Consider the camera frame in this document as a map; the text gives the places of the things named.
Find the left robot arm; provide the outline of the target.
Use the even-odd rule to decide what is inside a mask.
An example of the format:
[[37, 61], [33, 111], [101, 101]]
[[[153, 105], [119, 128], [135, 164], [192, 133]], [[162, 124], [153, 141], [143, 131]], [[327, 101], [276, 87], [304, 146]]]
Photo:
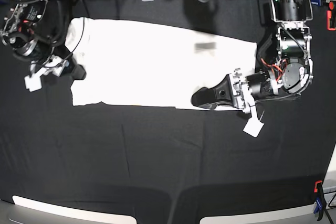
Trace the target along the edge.
[[269, 5], [276, 33], [257, 51], [261, 70], [243, 76], [236, 69], [216, 86], [196, 91], [193, 106], [209, 110], [231, 106], [251, 113], [258, 103], [295, 99], [308, 87], [313, 79], [312, 36], [306, 24], [313, 19], [310, 0], [269, 0]]

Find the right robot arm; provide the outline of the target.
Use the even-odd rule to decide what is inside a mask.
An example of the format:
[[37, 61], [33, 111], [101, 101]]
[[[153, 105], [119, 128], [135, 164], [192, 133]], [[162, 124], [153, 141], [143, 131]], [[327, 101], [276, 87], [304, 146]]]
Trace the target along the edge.
[[58, 77], [69, 74], [75, 80], [85, 79], [86, 71], [74, 60], [74, 50], [65, 46], [70, 19], [61, 1], [56, 5], [56, 30], [49, 35], [42, 35], [39, 29], [50, 0], [2, 1], [12, 6], [4, 17], [1, 41], [11, 47], [16, 59], [29, 62], [26, 82], [39, 81], [50, 73]]

